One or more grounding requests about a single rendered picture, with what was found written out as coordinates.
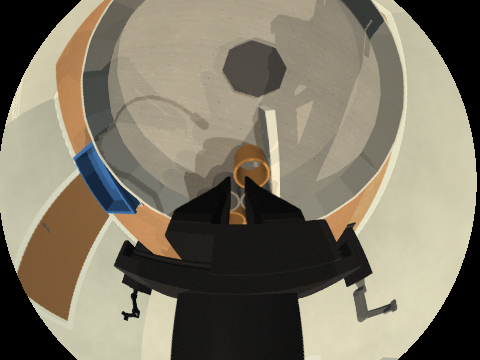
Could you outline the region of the bronze bushing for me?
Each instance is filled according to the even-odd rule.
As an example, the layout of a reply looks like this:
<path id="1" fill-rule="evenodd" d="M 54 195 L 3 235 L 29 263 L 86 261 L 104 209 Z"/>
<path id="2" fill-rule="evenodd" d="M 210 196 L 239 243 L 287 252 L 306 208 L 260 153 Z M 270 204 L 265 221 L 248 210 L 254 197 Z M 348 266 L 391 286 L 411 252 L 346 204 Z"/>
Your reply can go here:
<path id="1" fill-rule="evenodd" d="M 245 222 L 246 222 L 245 209 L 240 204 L 239 208 L 230 212 L 229 224 L 245 224 Z"/>
<path id="2" fill-rule="evenodd" d="M 261 164 L 252 170 L 239 167 L 247 161 L 258 161 L 261 162 Z M 264 152 L 256 145 L 244 145 L 240 147 L 235 154 L 234 179 L 236 183 L 243 188 L 245 188 L 245 176 L 249 176 L 249 178 L 260 187 L 266 184 L 270 178 L 270 168 Z"/>

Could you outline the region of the blue open-top bin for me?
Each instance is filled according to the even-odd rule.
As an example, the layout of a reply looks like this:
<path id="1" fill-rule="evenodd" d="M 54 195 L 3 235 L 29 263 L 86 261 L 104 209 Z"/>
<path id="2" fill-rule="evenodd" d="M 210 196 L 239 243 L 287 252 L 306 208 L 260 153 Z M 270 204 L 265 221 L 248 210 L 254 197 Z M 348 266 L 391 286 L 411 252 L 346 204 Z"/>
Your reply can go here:
<path id="1" fill-rule="evenodd" d="M 106 213 L 136 214 L 139 200 L 119 184 L 94 148 L 90 142 L 73 157 L 88 188 Z"/>

